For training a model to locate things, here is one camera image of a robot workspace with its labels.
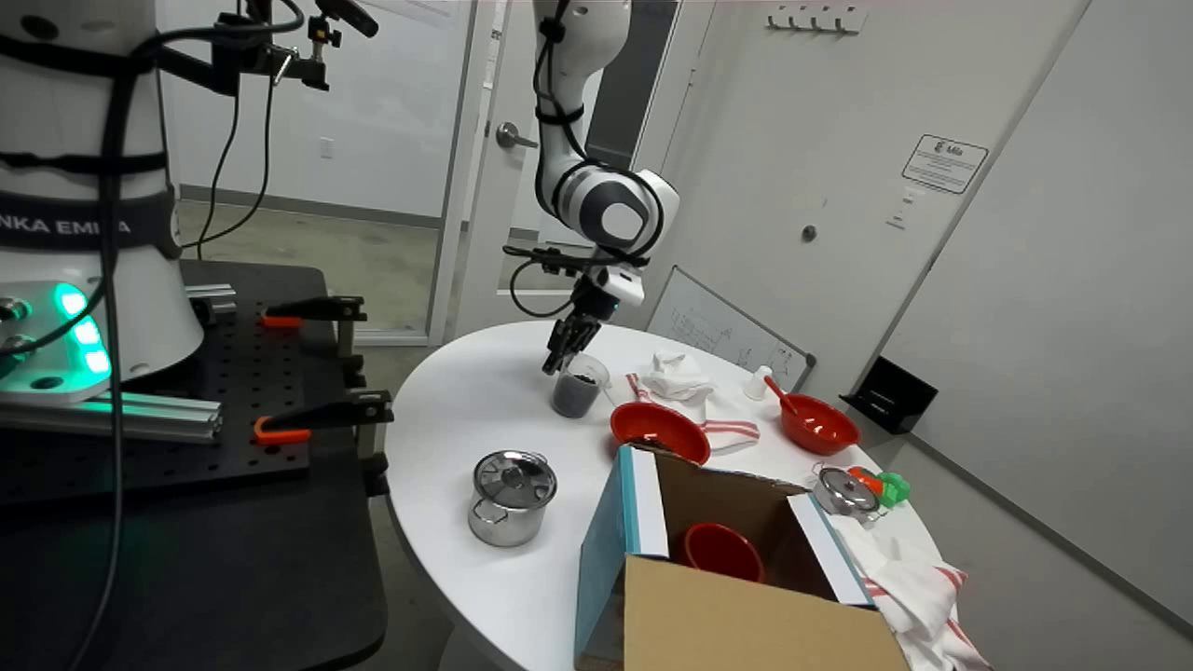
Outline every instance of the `black cable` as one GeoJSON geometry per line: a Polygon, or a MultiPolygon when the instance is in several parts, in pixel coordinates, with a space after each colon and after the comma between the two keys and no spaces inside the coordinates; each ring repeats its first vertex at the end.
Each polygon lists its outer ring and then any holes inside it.
{"type": "Polygon", "coordinates": [[[226,165],[226,151],[233,144],[233,133],[237,133],[237,89],[232,98],[232,123],[226,123],[226,138],[222,138],[222,148],[218,148],[218,160],[214,160],[214,171],[212,171],[212,185],[208,185],[208,216],[201,220],[201,232],[196,232],[196,242],[192,242],[192,257],[196,262],[201,262],[201,242],[208,240],[208,232],[214,222],[214,212],[218,212],[218,180],[222,180],[222,165],[226,165]]]}
{"type": "Polygon", "coordinates": [[[564,309],[570,309],[570,297],[567,297],[564,307],[546,309],[546,313],[534,313],[534,309],[520,303],[518,281],[520,281],[520,272],[525,272],[530,263],[535,263],[535,262],[525,257],[525,262],[514,268],[514,277],[510,277],[510,303],[518,307],[518,313],[525,313],[525,317],[534,317],[534,322],[552,322],[552,317],[557,317],[564,309]]]}
{"type": "MultiPolygon", "coordinates": [[[[282,0],[294,11],[290,28],[301,26],[301,11],[294,0],[282,0]]],[[[126,138],[126,120],[131,120],[131,102],[136,89],[136,67],[146,59],[152,59],[168,40],[208,40],[214,38],[212,28],[176,28],[176,33],[156,33],[147,40],[140,40],[131,57],[126,67],[117,76],[111,76],[111,98],[109,98],[109,120],[105,120],[105,143],[99,143],[99,216],[105,216],[105,232],[99,232],[99,284],[89,294],[85,309],[73,313],[73,323],[80,323],[98,303],[105,303],[105,322],[109,322],[109,405],[111,405],[111,534],[109,534],[109,565],[105,565],[105,585],[99,585],[99,601],[89,616],[89,627],[70,656],[70,671],[85,667],[85,656],[105,627],[105,616],[111,606],[111,594],[115,594],[115,575],[117,575],[117,553],[124,553],[124,354],[117,354],[117,297],[115,297],[115,268],[117,268],[117,160],[124,160],[124,138],[126,138]]]]}
{"type": "MultiPolygon", "coordinates": [[[[170,123],[165,120],[165,84],[161,84],[161,72],[156,72],[152,77],[156,77],[156,129],[161,129],[161,148],[165,148],[165,158],[170,158],[170,123]]],[[[165,160],[165,185],[176,194],[176,171],[170,171],[170,160],[165,160]]]]}
{"type": "MultiPolygon", "coordinates": [[[[296,9],[294,0],[282,0],[282,5],[286,5],[290,16],[294,16],[290,21],[233,26],[233,33],[290,33],[290,28],[301,28],[301,21],[306,21],[301,9],[296,9]]],[[[152,57],[156,57],[165,46],[170,46],[170,40],[214,40],[214,38],[218,38],[218,28],[170,28],[170,33],[156,33],[156,38],[147,38],[147,40],[140,40],[140,46],[135,50],[131,64],[135,64],[135,59],[136,59],[136,64],[140,64],[140,59],[152,59],[152,57]]],[[[49,343],[58,343],[68,332],[73,332],[85,317],[98,313],[99,297],[105,297],[109,287],[111,287],[111,272],[99,263],[98,287],[89,289],[85,307],[80,307],[70,322],[49,328],[49,332],[38,334],[38,340],[3,343],[0,354],[3,354],[3,359],[16,359],[16,354],[34,354],[34,349],[39,349],[39,345],[49,345],[49,343]]]]}
{"type": "MultiPolygon", "coordinates": [[[[557,98],[555,98],[555,40],[552,40],[552,38],[542,38],[542,46],[539,46],[539,53],[535,53],[535,64],[534,64],[534,94],[542,98],[542,102],[555,109],[555,123],[564,128],[567,144],[580,158],[580,165],[572,165],[572,166],[567,166],[567,171],[557,174],[546,204],[542,204],[539,185],[534,185],[539,209],[552,212],[555,220],[564,220],[557,196],[564,196],[564,185],[570,181],[570,174],[580,171],[585,165],[596,165],[596,166],[602,166],[602,165],[593,160],[590,148],[579,143],[570,112],[567,112],[567,109],[557,103],[557,98]]],[[[641,226],[626,247],[631,247],[631,250],[632,250],[632,247],[651,250],[651,247],[661,242],[661,233],[662,233],[662,226],[661,226],[661,220],[667,216],[662,196],[661,196],[641,174],[632,174],[632,171],[626,171],[626,166],[602,166],[602,171],[621,174],[621,180],[631,180],[638,190],[649,194],[649,202],[651,202],[651,209],[657,209],[657,226],[641,226]]],[[[621,252],[621,250],[602,250],[602,252],[610,252],[610,257],[621,262],[621,263],[643,263],[641,252],[621,252]]]]}
{"type": "Polygon", "coordinates": [[[257,185],[257,196],[253,196],[249,212],[237,216],[232,226],[222,226],[214,233],[201,233],[201,240],[185,242],[183,250],[192,247],[201,252],[204,242],[214,242],[214,240],[226,240],[226,233],[240,232],[260,212],[264,194],[269,194],[269,180],[270,180],[270,102],[275,102],[275,82],[279,77],[270,77],[269,94],[264,94],[264,158],[260,158],[264,165],[260,165],[260,185],[257,185]]]}

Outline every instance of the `door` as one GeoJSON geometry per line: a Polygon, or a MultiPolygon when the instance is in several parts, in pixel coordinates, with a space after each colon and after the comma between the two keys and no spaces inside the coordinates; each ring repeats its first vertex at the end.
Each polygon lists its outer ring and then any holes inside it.
{"type": "MultiPolygon", "coordinates": [[[[232,0],[156,0],[156,26],[212,26],[214,9],[232,0]]],[[[451,313],[437,277],[455,268],[463,216],[446,216],[446,194],[458,138],[489,102],[469,76],[472,59],[490,64],[490,0],[368,0],[362,11],[380,33],[339,26],[339,50],[324,50],[331,89],[240,76],[237,98],[214,98],[165,77],[176,232],[192,257],[320,268],[336,294],[365,297],[356,345],[422,349],[451,313]]],[[[306,33],[275,46],[309,57],[306,33]]]]}
{"type": "MultiPolygon", "coordinates": [[[[707,26],[710,5],[632,0],[632,28],[621,57],[602,82],[590,82],[593,133],[621,129],[631,120],[632,166],[657,166],[667,158],[670,129],[678,128],[683,102],[690,98],[694,64],[707,26]],[[649,76],[641,102],[626,102],[626,76],[649,76]]],[[[525,322],[510,303],[510,281],[518,277],[518,297],[534,313],[552,313],[570,297],[572,281],[542,277],[535,268],[514,272],[518,262],[501,257],[501,247],[564,247],[593,250],[580,233],[567,232],[535,209],[535,120],[534,120],[534,57],[535,20],[534,0],[501,0],[494,16],[500,59],[490,67],[490,102],[480,138],[475,171],[464,174],[469,222],[463,226],[463,252],[455,268],[455,322],[451,334],[475,332],[501,322],[525,322]]]]}

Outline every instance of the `brown cardboard box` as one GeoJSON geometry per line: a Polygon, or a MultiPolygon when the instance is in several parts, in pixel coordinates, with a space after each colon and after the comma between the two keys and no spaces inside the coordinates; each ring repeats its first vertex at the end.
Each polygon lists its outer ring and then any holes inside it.
{"type": "Polygon", "coordinates": [[[579,667],[904,667],[883,616],[833,602],[833,589],[789,514],[787,494],[795,491],[744,474],[621,452],[585,535],[579,667]],[[766,585],[684,565],[683,535],[694,523],[721,523],[749,535],[766,585]]]}

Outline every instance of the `clamp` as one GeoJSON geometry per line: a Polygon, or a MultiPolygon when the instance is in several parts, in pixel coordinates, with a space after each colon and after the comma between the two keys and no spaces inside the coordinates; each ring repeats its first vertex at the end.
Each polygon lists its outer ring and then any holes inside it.
{"type": "Polygon", "coordinates": [[[318,430],[362,430],[396,421],[388,391],[352,391],[350,397],[301,405],[253,421],[253,443],[264,452],[301,447],[318,430]]]}
{"type": "Polygon", "coordinates": [[[313,64],[324,64],[324,50],[331,46],[331,50],[339,50],[339,40],[342,40],[342,33],[339,28],[331,28],[331,21],[327,21],[327,16],[313,16],[309,21],[306,21],[306,38],[309,38],[309,46],[313,46],[313,64]]]}
{"type": "Polygon", "coordinates": [[[342,379],[346,379],[346,386],[365,386],[365,376],[362,376],[365,359],[352,354],[356,322],[368,322],[365,297],[324,294],[324,297],[282,303],[282,307],[260,309],[264,332],[296,332],[301,322],[336,322],[342,379]]]}

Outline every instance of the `white cloth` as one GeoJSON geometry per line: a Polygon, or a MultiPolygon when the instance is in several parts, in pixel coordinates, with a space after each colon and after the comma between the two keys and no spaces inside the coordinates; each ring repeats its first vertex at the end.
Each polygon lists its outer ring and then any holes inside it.
{"type": "Polygon", "coordinates": [[[683,349],[657,349],[649,369],[626,376],[626,391],[641,404],[667,405],[705,430],[710,452],[755,443],[754,405],[726,379],[710,379],[683,349]]]}
{"type": "Polygon", "coordinates": [[[989,658],[956,624],[956,594],[966,585],[966,575],[956,565],[900,554],[899,535],[879,535],[879,525],[862,525],[844,514],[822,517],[854,558],[864,594],[890,624],[912,671],[989,667],[989,658]]]}

